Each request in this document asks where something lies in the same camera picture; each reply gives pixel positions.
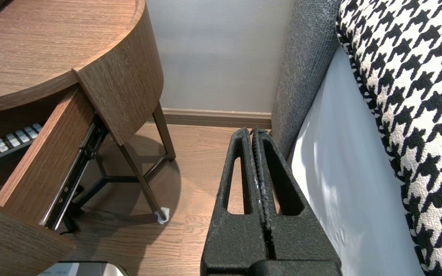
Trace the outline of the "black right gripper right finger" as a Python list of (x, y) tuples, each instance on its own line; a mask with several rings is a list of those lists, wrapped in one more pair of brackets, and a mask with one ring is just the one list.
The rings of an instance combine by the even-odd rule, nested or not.
[(276, 260), (341, 261), (272, 137), (252, 131), (269, 255)]

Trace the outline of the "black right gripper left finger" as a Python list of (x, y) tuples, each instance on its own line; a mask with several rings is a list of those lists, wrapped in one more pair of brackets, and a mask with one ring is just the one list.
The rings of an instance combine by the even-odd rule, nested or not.
[[(228, 203), (235, 160), (241, 162), (243, 214), (232, 214)], [(233, 133), (201, 256), (203, 276), (247, 276), (252, 264), (267, 256), (263, 209), (250, 135), (243, 127)]]

